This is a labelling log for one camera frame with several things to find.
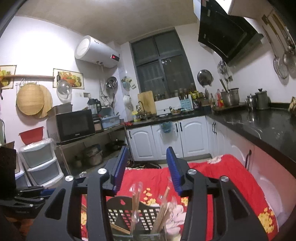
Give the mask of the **black plastic utensil basket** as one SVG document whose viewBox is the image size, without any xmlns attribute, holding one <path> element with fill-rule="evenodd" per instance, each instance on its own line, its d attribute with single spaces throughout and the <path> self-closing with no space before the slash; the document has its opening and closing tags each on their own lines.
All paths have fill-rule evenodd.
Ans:
<svg viewBox="0 0 296 241">
<path fill-rule="evenodd" d="M 107 213 L 110 223 L 114 223 L 125 230 L 130 231 L 132 221 L 132 198 L 116 196 L 110 198 L 107 203 Z M 135 226 L 133 235 L 126 235 L 117 230 L 112 230 L 114 240 L 166 240 L 165 229 L 151 234 L 152 226 L 156 220 L 159 207 L 148 206 L 139 203 L 139 222 Z"/>
</svg>

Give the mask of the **round bamboo tray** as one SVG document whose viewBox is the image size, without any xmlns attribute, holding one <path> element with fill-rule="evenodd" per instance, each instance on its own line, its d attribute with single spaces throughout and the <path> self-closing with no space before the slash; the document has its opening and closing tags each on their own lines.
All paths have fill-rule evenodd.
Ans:
<svg viewBox="0 0 296 241">
<path fill-rule="evenodd" d="M 53 107 L 53 99 L 43 85 L 27 83 L 16 95 L 16 106 L 24 115 L 46 118 L 47 112 Z"/>
</svg>

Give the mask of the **black countertop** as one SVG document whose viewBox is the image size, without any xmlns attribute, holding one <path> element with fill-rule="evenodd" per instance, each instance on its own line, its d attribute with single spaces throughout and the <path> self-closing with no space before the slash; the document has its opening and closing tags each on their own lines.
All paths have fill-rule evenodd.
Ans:
<svg viewBox="0 0 296 241">
<path fill-rule="evenodd" d="M 211 110 L 194 110 L 164 118 L 155 117 L 139 121 L 126 129 L 160 124 L 163 121 L 180 121 L 198 116 L 212 118 L 230 130 L 243 136 L 265 151 L 295 176 L 295 116 L 282 107 L 286 103 L 272 103 L 267 110 L 248 112 L 241 106 L 234 110 L 214 113 Z"/>
</svg>

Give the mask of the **white box on counter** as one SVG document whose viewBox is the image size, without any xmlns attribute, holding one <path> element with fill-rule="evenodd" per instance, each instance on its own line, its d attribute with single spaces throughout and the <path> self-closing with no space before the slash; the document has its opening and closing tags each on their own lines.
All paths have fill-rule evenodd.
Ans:
<svg viewBox="0 0 296 241">
<path fill-rule="evenodd" d="M 170 114 L 170 108 L 179 109 L 181 108 L 180 100 L 178 97 L 168 98 L 155 102 L 157 115 Z"/>
</svg>

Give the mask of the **metal storage shelf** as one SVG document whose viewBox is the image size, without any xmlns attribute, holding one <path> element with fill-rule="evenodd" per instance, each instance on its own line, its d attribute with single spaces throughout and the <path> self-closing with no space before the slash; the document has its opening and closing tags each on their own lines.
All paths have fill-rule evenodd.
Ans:
<svg viewBox="0 0 296 241">
<path fill-rule="evenodd" d="M 105 165 L 127 145 L 126 126 L 117 125 L 94 135 L 57 144 L 55 154 L 64 175 L 76 177 Z"/>
</svg>

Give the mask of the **steel kettle pot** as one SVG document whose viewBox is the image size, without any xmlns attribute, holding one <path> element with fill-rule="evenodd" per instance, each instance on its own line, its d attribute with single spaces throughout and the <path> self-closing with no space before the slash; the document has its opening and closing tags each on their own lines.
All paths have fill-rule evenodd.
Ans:
<svg viewBox="0 0 296 241">
<path fill-rule="evenodd" d="M 255 96 L 258 110 L 269 109 L 269 98 L 266 90 L 262 90 L 262 88 L 258 89 Z"/>
</svg>

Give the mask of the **large steel stockpot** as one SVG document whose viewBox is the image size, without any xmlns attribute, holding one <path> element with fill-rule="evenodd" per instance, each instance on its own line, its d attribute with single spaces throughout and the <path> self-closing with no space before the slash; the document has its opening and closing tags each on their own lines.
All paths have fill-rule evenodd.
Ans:
<svg viewBox="0 0 296 241">
<path fill-rule="evenodd" d="M 240 102 L 239 88 L 229 89 L 228 91 L 221 92 L 222 99 L 225 107 L 238 105 Z"/>
</svg>

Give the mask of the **black range hood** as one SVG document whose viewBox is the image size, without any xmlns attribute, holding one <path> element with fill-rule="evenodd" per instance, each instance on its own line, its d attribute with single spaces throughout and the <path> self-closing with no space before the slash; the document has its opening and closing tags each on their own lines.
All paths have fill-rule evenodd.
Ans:
<svg viewBox="0 0 296 241">
<path fill-rule="evenodd" d="M 245 18 L 230 16 L 217 1 L 201 1 L 198 41 L 233 66 L 261 44 L 258 33 Z"/>
</svg>

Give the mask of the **red floral tablecloth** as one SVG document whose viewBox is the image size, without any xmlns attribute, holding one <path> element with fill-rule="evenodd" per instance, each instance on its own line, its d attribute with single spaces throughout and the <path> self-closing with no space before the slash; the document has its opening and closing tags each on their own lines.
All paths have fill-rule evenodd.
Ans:
<svg viewBox="0 0 296 241">
<path fill-rule="evenodd" d="M 163 226 L 166 239 L 272 240 L 278 223 L 262 189 L 232 155 L 188 164 L 168 149 L 168 167 L 126 169 L 120 190 L 107 196 L 132 198 L 130 188 L 143 183 L 139 202 L 160 207 L 166 187 L 167 202 L 176 202 Z"/>
</svg>

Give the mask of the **red plastic basin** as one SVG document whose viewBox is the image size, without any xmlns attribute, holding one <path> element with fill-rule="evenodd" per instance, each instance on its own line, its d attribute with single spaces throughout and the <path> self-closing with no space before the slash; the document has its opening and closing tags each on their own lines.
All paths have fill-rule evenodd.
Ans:
<svg viewBox="0 0 296 241">
<path fill-rule="evenodd" d="M 18 135 L 20 136 L 22 142 L 25 145 L 29 145 L 29 144 L 43 140 L 43 134 L 44 134 L 44 127 L 41 126 L 25 132 L 21 132 Z"/>
</svg>

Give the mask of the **dark kitchen window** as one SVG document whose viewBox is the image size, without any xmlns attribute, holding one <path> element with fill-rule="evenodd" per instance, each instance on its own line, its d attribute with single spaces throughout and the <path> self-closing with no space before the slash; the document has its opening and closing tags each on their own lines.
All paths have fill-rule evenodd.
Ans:
<svg viewBox="0 0 296 241">
<path fill-rule="evenodd" d="M 167 98 L 193 87 L 194 77 L 178 37 L 171 30 L 131 43 L 139 92 L 152 91 Z"/>
</svg>

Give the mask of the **hanging steel ladle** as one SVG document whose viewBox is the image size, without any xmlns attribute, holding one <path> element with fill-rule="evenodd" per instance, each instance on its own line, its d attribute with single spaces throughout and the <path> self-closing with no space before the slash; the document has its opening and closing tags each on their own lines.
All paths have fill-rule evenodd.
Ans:
<svg viewBox="0 0 296 241">
<path fill-rule="evenodd" d="M 295 44 L 293 43 L 291 37 L 287 33 L 287 30 L 284 28 L 284 25 L 281 23 L 279 18 L 276 16 L 276 14 L 271 15 L 273 22 L 276 24 L 278 30 L 281 32 L 281 35 L 283 36 L 285 40 L 285 45 L 282 42 L 282 39 L 280 38 L 276 28 L 273 26 L 273 24 L 270 22 L 269 25 L 272 28 L 274 34 L 278 38 L 278 41 L 280 42 L 282 48 L 283 48 L 283 56 L 282 60 L 284 64 L 287 66 L 288 71 L 290 73 L 295 73 Z"/>
</svg>

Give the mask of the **white lower cabinets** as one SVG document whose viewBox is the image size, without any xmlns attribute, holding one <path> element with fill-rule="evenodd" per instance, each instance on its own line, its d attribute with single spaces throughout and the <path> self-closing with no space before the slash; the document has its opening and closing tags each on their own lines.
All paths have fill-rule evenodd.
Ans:
<svg viewBox="0 0 296 241">
<path fill-rule="evenodd" d="M 135 161 L 163 160 L 167 147 L 183 158 L 232 154 L 253 175 L 276 214 L 292 211 L 295 176 L 258 146 L 206 116 L 168 124 L 167 133 L 161 124 L 127 130 Z"/>
</svg>

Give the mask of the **steel bowl on wall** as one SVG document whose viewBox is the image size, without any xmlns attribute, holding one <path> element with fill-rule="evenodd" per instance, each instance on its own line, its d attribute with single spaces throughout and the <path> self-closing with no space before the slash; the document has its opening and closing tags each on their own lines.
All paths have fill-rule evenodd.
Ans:
<svg viewBox="0 0 296 241">
<path fill-rule="evenodd" d="M 105 83 L 107 89 L 115 89 L 118 87 L 118 82 L 115 76 L 109 77 Z"/>
</svg>

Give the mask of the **ginger roots pile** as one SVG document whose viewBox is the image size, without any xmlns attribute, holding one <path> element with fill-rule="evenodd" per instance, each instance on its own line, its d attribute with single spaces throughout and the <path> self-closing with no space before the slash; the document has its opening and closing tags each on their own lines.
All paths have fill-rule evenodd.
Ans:
<svg viewBox="0 0 296 241">
<path fill-rule="evenodd" d="M 292 100 L 291 100 L 290 105 L 288 107 L 288 111 L 290 113 L 295 114 L 295 112 L 296 112 L 296 97 L 292 97 Z"/>
</svg>

